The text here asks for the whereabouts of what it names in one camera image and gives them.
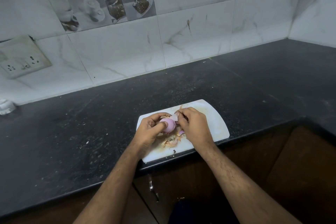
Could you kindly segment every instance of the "electrical outlet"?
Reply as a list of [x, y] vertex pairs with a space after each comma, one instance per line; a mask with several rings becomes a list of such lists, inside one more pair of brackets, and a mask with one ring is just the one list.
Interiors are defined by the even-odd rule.
[[7, 78], [17, 78], [48, 66], [50, 61], [28, 35], [0, 43], [0, 70]]

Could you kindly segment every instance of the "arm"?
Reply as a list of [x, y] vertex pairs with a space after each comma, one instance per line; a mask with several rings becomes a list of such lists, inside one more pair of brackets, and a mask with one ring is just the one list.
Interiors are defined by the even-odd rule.
[[217, 148], [204, 114], [192, 107], [177, 113], [187, 138], [211, 168], [241, 224], [300, 223]]
[[158, 123], [163, 115], [170, 114], [156, 113], [141, 121], [133, 140], [112, 172], [73, 224], [121, 223], [137, 163], [146, 154], [157, 134], [167, 126], [166, 122]]

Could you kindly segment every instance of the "person's right arm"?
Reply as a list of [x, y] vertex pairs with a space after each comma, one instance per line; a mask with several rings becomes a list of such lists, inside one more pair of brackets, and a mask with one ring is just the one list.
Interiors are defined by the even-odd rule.
[[188, 140], [211, 168], [241, 224], [300, 223], [217, 148], [203, 113], [189, 107], [177, 114]]

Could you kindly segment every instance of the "person's left arm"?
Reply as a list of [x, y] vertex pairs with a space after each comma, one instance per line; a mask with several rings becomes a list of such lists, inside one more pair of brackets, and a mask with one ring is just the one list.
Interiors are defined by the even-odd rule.
[[133, 140], [112, 172], [73, 224], [121, 223], [137, 163], [146, 154], [158, 133], [166, 128], [166, 122], [158, 123], [164, 115], [169, 114], [156, 113], [142, 119]]

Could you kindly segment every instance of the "hand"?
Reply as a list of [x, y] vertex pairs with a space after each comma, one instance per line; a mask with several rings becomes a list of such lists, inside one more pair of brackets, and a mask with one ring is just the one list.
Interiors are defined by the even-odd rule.
[[207, 117], [195, 108], [188, 107], [175, 112], [178, 122], [183, 128], [187, 139], [198, 152], [208, 146], [215, 145], [209, 130]]
[[168, 126], [167, 122], [159, 122], [161, 116], [171, 115], [166, 112], [152, 114], [149, 117], [143, 118], [136, 130], [131, 144], [139, 148], [140, 159], [146, 155], [156, 136]]

